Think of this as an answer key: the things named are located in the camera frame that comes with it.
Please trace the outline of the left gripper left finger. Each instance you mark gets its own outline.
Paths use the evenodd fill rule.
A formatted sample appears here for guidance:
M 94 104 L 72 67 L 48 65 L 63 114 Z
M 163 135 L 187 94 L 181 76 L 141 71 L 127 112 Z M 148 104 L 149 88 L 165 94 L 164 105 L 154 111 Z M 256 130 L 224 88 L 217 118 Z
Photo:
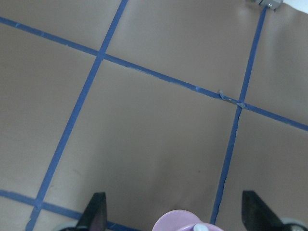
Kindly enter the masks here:
M 65 225 L 58 231 L 105 231 L 106 230 L 106 193 L 93 194 L 86 209 L 76 225 Z

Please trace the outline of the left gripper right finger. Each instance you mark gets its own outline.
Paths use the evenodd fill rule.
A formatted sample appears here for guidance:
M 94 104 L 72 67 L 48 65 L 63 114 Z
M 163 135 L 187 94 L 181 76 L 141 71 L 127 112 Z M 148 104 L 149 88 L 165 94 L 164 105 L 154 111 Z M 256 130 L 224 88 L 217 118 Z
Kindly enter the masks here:
M 242 223 L 247 231 L 306 231 L 296 219 L 280 218 L 255 191 L 242 192 Z

